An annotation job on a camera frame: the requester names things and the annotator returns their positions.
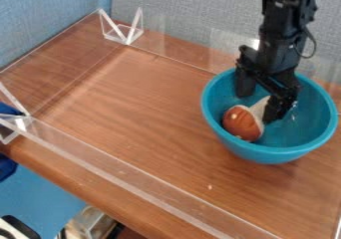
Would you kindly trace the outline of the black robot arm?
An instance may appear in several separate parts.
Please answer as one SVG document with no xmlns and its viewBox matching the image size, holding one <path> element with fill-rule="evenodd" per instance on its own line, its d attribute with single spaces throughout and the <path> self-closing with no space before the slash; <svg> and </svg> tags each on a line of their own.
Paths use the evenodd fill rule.
<svg viewBox="0 0 341 239">
<path fill-rule="evenodd" d="M 318 10 L 316 0 L 262 0 L 263 21 L 259 25 L 258 49 L 242 45 L 235 62 L 234 89 L 239 98 L 250 97 L 261 85 L 270 98 L 261 115 L 263 123 L 281 120 L 292 109 L 300 92 L 296 68 L 306 40 L 317 45 L 308 29 Z"/>
</svg>

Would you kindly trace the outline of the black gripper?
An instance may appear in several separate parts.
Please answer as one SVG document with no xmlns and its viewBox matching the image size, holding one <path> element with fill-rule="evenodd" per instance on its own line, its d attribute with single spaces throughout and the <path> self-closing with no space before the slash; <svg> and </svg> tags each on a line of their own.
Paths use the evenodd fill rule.
<svg viewBox="0 0 341 239">
<path fill-rule="evenodd" d="M 300 83 L 294 75 L 296 68 L 271 69 L 258 61 L 261 53 L 246 45 L 239 48 L 235 61 L 235 94 L 239 98 L 253 95 L 255 85 L 269 92 L 270 98 L 265 105 L 262 121 L 273 123 L 282 120 L 292 109 L 298 96 Z"/>
</svg>

